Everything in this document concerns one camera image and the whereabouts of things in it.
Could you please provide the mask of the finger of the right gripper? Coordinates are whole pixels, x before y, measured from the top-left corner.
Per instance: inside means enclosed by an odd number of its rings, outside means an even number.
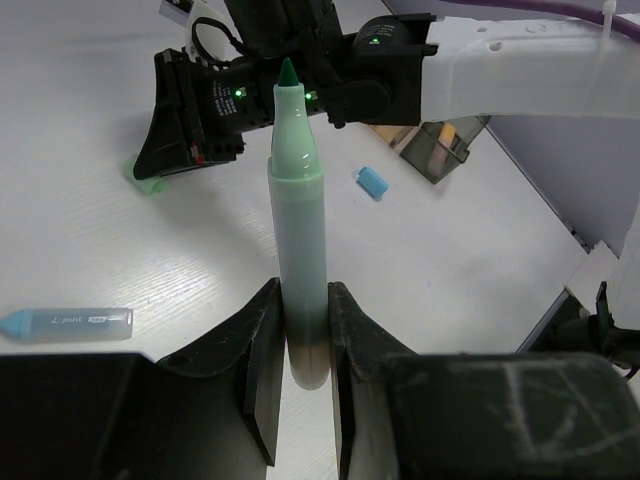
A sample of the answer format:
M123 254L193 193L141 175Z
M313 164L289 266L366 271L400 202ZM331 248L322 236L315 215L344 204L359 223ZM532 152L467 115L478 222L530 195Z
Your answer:
M184 72L185 60L182 52L160 52L154 56L155 107L133 167L136 180L174 175L193 167L187 103L179 77Z

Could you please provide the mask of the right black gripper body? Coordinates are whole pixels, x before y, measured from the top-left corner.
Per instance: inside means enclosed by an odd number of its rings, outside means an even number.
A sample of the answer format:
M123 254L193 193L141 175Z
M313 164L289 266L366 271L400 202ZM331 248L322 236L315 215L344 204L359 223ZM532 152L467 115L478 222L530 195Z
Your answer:
M217 70L186 56L179 74L187 103L193 163L228 163L244 151L242 135L273 123L273 64L240 57Z

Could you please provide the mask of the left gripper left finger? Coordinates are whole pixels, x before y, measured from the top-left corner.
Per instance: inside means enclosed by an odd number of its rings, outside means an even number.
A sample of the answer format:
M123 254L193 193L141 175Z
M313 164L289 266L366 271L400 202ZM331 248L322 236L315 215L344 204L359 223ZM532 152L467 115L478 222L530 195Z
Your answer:
M262 479L276 459L280 283L159 361L136 353L1 359L5 479Z

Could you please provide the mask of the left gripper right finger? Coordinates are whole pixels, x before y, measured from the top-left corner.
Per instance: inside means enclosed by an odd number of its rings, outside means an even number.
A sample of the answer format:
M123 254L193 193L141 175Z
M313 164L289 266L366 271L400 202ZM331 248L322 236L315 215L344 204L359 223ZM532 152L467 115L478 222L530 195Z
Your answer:
M582 352L421 355L329 287L343 479L635 479L626 372Z

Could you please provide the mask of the green highlighter cap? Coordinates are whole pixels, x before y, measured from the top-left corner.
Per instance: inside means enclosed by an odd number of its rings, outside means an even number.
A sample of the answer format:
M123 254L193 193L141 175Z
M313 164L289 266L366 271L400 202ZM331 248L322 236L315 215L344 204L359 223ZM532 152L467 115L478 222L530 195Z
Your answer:
M160 177L153 177L145 180L137 180L134 176L134 166L137 160L136 155L129 157L123 164L123 175L127 181L136 187L143 195L151 196L162 193L166 189L166 182Z

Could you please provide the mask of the green highlighter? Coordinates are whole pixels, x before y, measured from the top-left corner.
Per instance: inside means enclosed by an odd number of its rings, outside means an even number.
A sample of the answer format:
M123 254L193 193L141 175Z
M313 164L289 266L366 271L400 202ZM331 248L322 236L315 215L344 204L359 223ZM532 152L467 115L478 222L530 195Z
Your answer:
M290 59L273 87L267 173L292 376L305 390L328 378L329 320L324 169Z

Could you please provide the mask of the blue highlighter cap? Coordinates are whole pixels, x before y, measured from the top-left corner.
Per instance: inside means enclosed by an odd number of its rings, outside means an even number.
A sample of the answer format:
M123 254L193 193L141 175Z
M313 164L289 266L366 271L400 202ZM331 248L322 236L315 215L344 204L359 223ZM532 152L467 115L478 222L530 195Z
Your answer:
M380 201L389 189L386 180L372 167L362 167L356 183L375 201Z

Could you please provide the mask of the light blue highlighter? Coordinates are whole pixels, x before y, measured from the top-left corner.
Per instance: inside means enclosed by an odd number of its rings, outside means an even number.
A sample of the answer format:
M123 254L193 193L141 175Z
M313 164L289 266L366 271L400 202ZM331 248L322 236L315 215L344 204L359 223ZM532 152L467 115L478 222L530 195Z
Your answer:
M129 308L23 309L1 318L1 334L27 344L126 340L133 315Z

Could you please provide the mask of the pink orange highlighter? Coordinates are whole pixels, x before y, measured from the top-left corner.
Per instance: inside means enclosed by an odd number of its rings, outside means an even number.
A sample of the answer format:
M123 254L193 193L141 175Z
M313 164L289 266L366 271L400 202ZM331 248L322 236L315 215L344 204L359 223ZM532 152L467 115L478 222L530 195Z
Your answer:
M446 122L443 124L434 145L428 165L428 171L433 176L439 176L446 163L450 147L456 136L456 128L453 124Z

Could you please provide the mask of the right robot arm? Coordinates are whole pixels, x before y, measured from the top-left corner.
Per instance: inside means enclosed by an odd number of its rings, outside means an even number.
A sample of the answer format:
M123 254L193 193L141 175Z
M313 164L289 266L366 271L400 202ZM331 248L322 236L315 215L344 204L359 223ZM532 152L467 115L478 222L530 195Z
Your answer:
M154 58L155 109L133 164L138 181L234 161L246 132L270 126L290 59L307 112L336 127L414 126L477 115L635 119L639 17L516 1L534 20L384 15L345 34L330 1L230 1L224 23L181 1L183 49Z

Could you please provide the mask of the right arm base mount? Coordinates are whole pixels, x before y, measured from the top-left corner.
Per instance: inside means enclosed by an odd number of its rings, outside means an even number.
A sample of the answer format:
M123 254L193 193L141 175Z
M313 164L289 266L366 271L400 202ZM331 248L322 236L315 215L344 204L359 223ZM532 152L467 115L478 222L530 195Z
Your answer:
M591 353L624 370L625 380L638 374L639 331L616 325L609 305L606 277L617 261L598 243L517 351Z

